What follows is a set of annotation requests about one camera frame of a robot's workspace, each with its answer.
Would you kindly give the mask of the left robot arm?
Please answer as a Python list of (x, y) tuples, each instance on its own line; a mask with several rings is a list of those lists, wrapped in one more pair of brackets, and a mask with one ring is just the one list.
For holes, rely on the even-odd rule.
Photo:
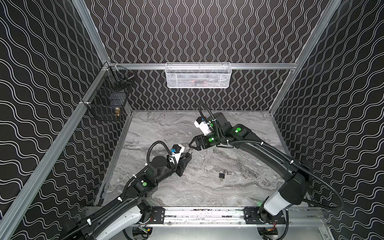
[(191, 153), (182, 153), (177, 165), (171, 156), (156, 156), (135, 177), (128, 181), (123, 193), (95, 213), (72, 221), (63, 228), (61, 240), (110, 240), (135, 224), (151, 221), (152, 206), (147, 202), (159, 183), (172, 174), (182, 176), (192, 159)]

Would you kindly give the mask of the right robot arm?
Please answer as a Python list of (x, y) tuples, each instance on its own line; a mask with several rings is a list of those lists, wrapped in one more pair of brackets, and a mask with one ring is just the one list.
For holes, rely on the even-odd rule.
[(269, 223), (282, 210), (304, 201), (311, 180), (306, 166), (268, 145), (245, 125), (231, 125), (222, 113), (208, 118), (199, 116), (194, 125), (202, 134), (193, 138), (190, 148), (196, 151), (213, 146), (240, 149), (262, 161), (285, 181), (261, 204), (258, 215), (262, 222)]

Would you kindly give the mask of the black padlock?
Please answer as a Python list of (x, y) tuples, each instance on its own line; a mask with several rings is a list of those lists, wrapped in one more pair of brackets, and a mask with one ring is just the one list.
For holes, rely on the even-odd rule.
[(225, 180), (226, 175), (228, 175), (228, 174), (229, 174), (228, 170), (222, 170), (219, 173), (219, 182), (223, 182)]

